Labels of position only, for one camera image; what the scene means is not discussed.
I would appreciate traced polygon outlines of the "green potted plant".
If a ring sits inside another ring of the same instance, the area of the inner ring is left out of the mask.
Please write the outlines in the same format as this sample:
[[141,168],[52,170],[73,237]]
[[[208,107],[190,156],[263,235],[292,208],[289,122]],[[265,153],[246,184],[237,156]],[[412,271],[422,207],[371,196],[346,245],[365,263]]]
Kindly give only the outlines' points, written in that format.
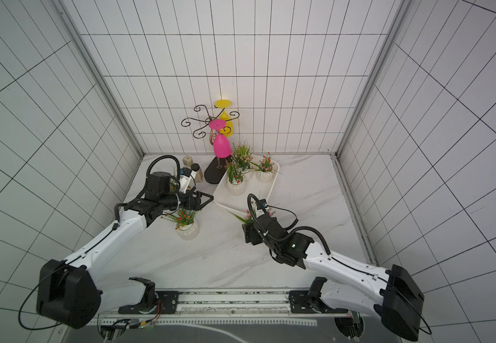
[[238,163],[231,161],[227,164],[227,188],[233,196],[240,196],[246,190],[246,182],[242,169]]
[[247,180],[252,178],[252,149],[247,144],[235,145],[232,156],[237,163],[242,176]]

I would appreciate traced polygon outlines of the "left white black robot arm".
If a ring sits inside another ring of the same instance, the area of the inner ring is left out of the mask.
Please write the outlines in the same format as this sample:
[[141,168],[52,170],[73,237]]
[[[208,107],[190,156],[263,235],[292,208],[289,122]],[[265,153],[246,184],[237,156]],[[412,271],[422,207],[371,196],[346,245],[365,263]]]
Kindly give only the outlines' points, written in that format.
[[31,293],[35,310],[56,326],[86,326],[98,314],[119,307],[138,307],[150,312],[158,305],[156,286],[143,277],[129,277],[125,284],[102,287],[104,268],[136,235],[159,217],[173,222],[192,219],[214,197],[196,189],[195,169],[150,172],[133,200],[116,204],[114,220],[92,241],[65,259],[49,260],[41,269]]

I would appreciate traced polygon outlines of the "small red flower potted plant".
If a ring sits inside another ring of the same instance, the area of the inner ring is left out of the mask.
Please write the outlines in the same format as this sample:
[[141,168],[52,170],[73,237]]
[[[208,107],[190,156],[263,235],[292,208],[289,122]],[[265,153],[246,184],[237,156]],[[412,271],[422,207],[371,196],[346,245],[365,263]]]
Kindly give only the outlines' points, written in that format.
[[251,161],[251,165],[257,172],[257,180],[264,184],[271,183],[278,173],[270,153],[265,154],[257,163]]

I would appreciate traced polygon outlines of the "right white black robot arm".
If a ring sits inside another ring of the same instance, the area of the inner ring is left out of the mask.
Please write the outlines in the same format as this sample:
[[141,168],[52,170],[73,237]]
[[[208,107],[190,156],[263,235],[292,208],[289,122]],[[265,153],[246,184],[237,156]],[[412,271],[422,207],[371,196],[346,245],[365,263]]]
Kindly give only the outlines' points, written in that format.
[[403,267],[365,264],[332,251],[312,227],[282,227],[268,213],[244,219],[247,243],[267,246],[273,260],[318,273],[305,306],[313,313],[357,312],[380,319],[398,337],[416,342],[432,331],[422,315],[425,297]]

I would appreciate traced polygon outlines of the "pink potted plant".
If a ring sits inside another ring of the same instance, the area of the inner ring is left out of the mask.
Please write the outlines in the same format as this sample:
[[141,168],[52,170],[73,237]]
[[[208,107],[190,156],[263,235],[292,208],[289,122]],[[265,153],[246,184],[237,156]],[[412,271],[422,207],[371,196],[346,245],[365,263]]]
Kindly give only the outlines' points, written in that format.
[[[254,216],[252,216],[250,214],[249,210],[245,210],[245,212],[246,213],[244,216],[239,216],[238,214],[235,214],[233,212],[229,212],[229,213],[232,214],[234,217],[236,217],[239,221],[241,221],[242,224],[246,224],[246,225],[255,224]],[[263,212],[263,210],[256,210],[256,214],[263,215],[264,212]],[[269,214],[270,217],[275,217],[276,212],[275,211],[267,212],[267,214]],[[259,224],[263,225],[265,223],[265,219],[264,218],[258,219],[258,218],[256,218],[256,219],[259,222]]]

